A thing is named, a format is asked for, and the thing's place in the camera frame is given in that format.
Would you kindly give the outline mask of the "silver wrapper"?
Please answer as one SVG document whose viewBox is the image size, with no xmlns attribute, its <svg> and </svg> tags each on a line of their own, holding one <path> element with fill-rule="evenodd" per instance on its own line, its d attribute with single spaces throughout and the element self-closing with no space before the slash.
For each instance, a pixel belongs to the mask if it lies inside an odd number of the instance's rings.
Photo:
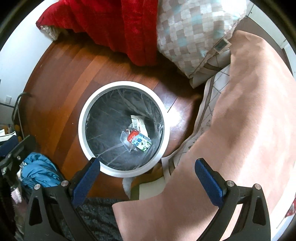
<svg viewBox="0 0 296 241">
<path fill-rule="evenodd" d="M 132 120 L 132 128 L 139 131 L 144 136 L 148 137 L 147 129 L 146 129 L 145 123 L 144 123 L 144 116 L 131 115 L 130 117 Z"/>
</svg>

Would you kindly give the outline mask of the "colourful milk carton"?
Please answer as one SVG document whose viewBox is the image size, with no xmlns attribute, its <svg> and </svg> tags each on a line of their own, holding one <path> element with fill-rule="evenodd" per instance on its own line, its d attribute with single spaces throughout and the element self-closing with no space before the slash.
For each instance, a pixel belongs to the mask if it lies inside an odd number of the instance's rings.
<svg viewBox="0 0 296 241">
<path fill-rule="evenodd" d="M 137 130 L 132 130 L 128 135 L 127 140 L 143 152 L 147 151 L 152 145 L 151 139 Z"/>
</svg>

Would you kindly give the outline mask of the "checkered quilt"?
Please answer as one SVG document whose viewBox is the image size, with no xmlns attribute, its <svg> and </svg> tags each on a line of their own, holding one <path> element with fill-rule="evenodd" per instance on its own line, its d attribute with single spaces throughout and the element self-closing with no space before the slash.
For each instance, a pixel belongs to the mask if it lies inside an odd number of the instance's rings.
<svg viewBox="0 0 296 241">
<path fill-rule="evenodd" d="M 248 1 L 159 1 L 157 48 L 188 78 L 246 16 Z"/>
</svg>

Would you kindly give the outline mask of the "white trash bin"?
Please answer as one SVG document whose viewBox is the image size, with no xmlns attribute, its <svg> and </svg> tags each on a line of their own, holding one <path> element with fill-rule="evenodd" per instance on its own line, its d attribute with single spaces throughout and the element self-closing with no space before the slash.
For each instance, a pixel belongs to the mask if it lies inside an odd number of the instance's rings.
<svg viewBox="0 0 296 241">
<path fill-rule="evenodd" d="M 144 116 L 151 147 L 125 149 L 121 132 L 132 124 L 131 115 Z M 112 82 L 85 102 L 78 122 L 78 137 L 88 160 L 100 157 L 101 172 L 119 178 L 139 176 L 156 165 L 167 149 L 170 122 L 161 99 L 150 88 L 131 81 Z"/>
</svg>

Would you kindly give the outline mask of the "blue clothing pile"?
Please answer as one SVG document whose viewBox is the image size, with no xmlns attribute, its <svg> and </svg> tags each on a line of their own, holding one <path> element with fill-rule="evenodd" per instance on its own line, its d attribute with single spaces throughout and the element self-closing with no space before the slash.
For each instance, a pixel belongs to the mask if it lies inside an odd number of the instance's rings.
<svg viewBox="0 0 296 241">
<path fill-rule="evenodd" d="M 63 180 L 56 166 L 44 155 L 31 152 L 22 162 L 22 186 L 33 189 L 40 184 L 43 187 L 58 186 Z"/>
</svg>

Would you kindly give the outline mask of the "striped table cloth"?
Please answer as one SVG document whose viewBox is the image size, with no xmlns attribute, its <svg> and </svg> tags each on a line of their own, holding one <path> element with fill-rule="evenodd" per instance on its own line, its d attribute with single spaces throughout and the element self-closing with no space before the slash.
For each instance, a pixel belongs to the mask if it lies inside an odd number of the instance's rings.
<svg viewBox="0 0 296 241">
<path fill-rule="evenodd" d="M 261 37 L 236 31 L 230 80 L 210 128 L 181 158 L 163 192 L 112 206 L 123 240 L 196 240 L 217 208 L 194 172 L 204 158 L 241 186 L 259 184 L 275 233 L 295 196 L 295 79 Z"/>
</svg>

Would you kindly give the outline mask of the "clear plastic tray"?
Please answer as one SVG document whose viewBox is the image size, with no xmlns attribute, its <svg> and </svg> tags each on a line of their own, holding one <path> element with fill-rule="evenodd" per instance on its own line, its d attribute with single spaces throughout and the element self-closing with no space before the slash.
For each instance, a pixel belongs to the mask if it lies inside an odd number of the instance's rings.
<svg viewBox="0 0 296 241">
<path fill-rule="evenodd" d="M 120 136 L 120 141 L 121 141 L 121 143 L 123 144 L 123 146 L 125 147 L 125 149 L 126 149 L 129 153 L 130 153 L 131 151 L 137 149 L 135 145 L 133 145 L 132 143 L 130 143 L 130 142 L 128 141 L 128 136 L 130 135 L 130 133 L 131 133 L 132 131 L 134 131 L 134 129 L 132 129 L 132 130 L 128 130 L 128 129 L 127 129 L 127 130 L 123 130 L 123 131 L 121 132 L 121 136 Z"/>
</svg>

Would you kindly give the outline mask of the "red blanket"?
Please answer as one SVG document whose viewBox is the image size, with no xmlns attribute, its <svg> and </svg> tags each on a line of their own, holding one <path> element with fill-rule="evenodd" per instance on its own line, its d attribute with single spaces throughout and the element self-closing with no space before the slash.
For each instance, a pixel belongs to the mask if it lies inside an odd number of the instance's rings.
<svg viewBox="0 0 296 241">
<path fill-rule="evenodd" d="M 137 66 L 157 62 L 158 1 L 58 1 L 37 20 L 38 28 L 53 26 L 87 33 L 95 44 L 125 53 Z"/>
</svg>

